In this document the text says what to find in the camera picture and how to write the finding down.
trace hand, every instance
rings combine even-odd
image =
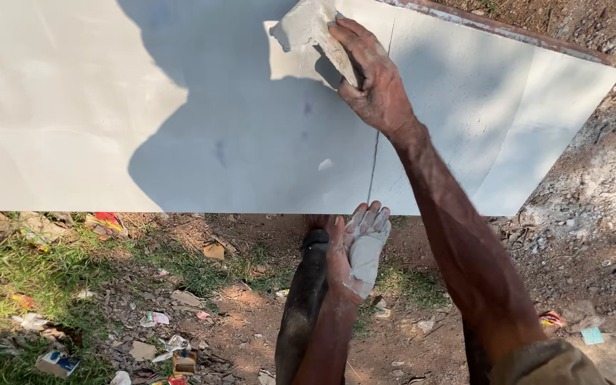
[[[348,226],[341,216],[334,216],[327,224],[329,290],[356,306],[363,302],[374,285],[379,254],[391,230],[389,213],[389,208],[373,201],[370,207],[365,203],[358,205]],[[361,238],[370,240],[358,246]]]
[[[391,139],[406,124],[416,123],[398,67],[377,37],[354,20],[337,18],[329,32],[351,52],[365,81],[360,91],[342,78],[339,96],[358,116]]]

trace forearm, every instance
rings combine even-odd
[[[413,188],[448,292],[492,361],[544,339],[508,253],[432,146],[427,128],[415,119],[390,140]]]
[[[340,384],[358,305],[328,290],[294,385]]]

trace leg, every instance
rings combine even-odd
[[[484,346],[477,340],[465,319],[463,319],[463,335],[465,337],[465,355],[467,356],[467,371],[469,372],[469,385],[489,385],[491,362]]]
[[[327,245],[324,230],[312,230],[301,246],[301,263],[296,269],[277,336],[274,362],[277,385],[290,385],[310,343],[320,306],[327,293]]]

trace rusty edge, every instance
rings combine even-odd
[[[393,5],[395,7],[406,8],[428,14],[441,20],[454,22],[459,25],[474,28],[475,30],[486,31],[494,35],[506,37],[527,44],[535,45],[536,47],[550,49],[564,53],[565,55],[578,57],[580,59],[591,62],[610,65],[608,56],[593,49],[579,47],[578,45],[564,42],[549,36],[537,34],[536,32],[525,30],[524,28],[515,27],[504,22],[489,19],[477,14],[458,10],[448,5],[435,3],[429,0],[377,0],[380,3]]]

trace khaki sleeve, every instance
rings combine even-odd
[[[539,341],[510,352],[491,371],[492,385],[609,385],[579,349],[564,340]]]

